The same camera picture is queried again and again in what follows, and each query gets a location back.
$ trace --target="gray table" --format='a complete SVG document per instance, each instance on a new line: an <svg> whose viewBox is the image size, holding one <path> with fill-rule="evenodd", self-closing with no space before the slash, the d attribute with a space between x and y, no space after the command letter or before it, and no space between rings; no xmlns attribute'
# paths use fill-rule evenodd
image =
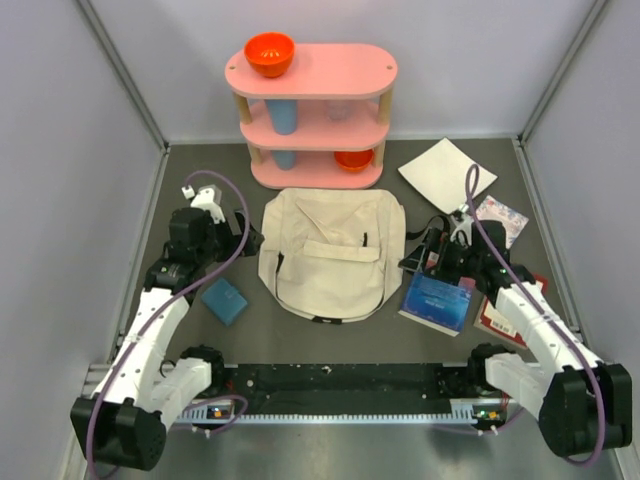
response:
<svg viewBox="0 0 640 480"><path fill-rule="evenodd" d="M404 205L410 229L422 228L438 212L400 177L397 167L434 143L387 144L385 171L377 187L391 191ZM511 141L454 143L498 175L486 193L529 217L529 224L513 247L512 258L550 280L547 299L562 314ZM180 191L183 179L199 169L223 173L246 192L251 217L258 228L265 203L277 194L253 179L245 145L173 147L142 272L161 253L171 212L185 205ZM196 186L210 183L206 178L200 182ZM223 190L227 206L238 207L233 194ZM236 261L223 276L247 298L248 309L231 327L225 327L196 300L174 336L169 357L175 358L186 347L204 343L221 350L225 360L232 363L462 362L478 343L498 341L472 325L481 300L479 295L473 299L464 331L456 338L399 316L397 311L408 276L402 288L371 318L339 327L314 324L280 308L257 277L257 258ZM153 473L122 471L120 478L554 480L611 479L618 475L608 453L590 471L569 467L547 450L529 416L518 420L512 428L510 433L486 439L406 426L241 426L209 442L189 433L177 433L170 436L163 459Z"/></svg>

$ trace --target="shelf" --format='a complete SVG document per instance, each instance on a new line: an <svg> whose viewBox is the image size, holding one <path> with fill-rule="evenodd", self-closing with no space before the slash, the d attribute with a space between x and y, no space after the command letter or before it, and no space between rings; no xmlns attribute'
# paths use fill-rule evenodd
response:
<svg viewBox="0 0 640 480"><path fill-rule="evenodd" d="M358 100L387 91L397 71L391 54L374 45L301 43L281 77L255 72L243 51L227 62L225 77L235 93L247 98Z"/></svg>
<svg viewBox="0 0 640 480"><path fill-rule="evenodd" d="M253 121L240 123L240 130L249 143L267 150L359 151L375 147L389 132L388 124L377 122L378 105L368 100L350 103L349 117L333 121L327 116L325 101L298 101L298 128L290 135L280 135L273 130L267 107L260 101L251 106Z"/></svg>
<svg viewBox="0 0 640 480"><path fill-rule="evenodd" d="M370 166L360 173L348 173L335 162L332 152L299 152L291 170L280 170L268 151L263 162L251 164L256 180L267 188L368 188L382 175L382 167Z"/></svg>

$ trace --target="bowl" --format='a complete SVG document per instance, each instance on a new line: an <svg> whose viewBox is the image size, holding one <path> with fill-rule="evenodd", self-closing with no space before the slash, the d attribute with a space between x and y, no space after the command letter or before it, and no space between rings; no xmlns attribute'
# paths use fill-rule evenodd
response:
<svg viewBox="0 0 640 480"><path fill-rule="evenodd" d="M367 168L373 161L373 150L334 152L333 157L344 171L358 173Z"/></svg>
<svg viewBox="0 0 640 480"><path fill-rule="evenodd" d="M287 71L293 60L294 50L295 44L288 35L265 32L246 43L244 56L260 75L275 78Z"/></svg>

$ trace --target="blue book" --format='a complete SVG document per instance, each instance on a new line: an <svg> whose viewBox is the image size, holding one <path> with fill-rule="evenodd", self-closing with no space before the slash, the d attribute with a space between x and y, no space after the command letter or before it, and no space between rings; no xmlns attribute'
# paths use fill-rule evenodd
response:
<svg viewBox="0 0 640 480"><path fill-rule="evenodd" d="M456 286L415 273L398 313L455 337L464 327L474 287L469 278Z"/></svg>

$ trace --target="blue cup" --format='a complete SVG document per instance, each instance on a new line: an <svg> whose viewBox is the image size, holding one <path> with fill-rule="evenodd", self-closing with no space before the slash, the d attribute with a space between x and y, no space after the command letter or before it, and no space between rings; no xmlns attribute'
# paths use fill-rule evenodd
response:
<svg viewBox="0 0 640 480"><path fill-rule="evenodd" d="M280 170L291 170L296 164L296 152L292 150L274 150L271 155Z"/></svg>
<svg viewBox="0 0 640 480"><path fill-rule="evenodd" d="M296 100L265 100L273 129L280 135L289 135L298 126L298 102Z"/></svg>

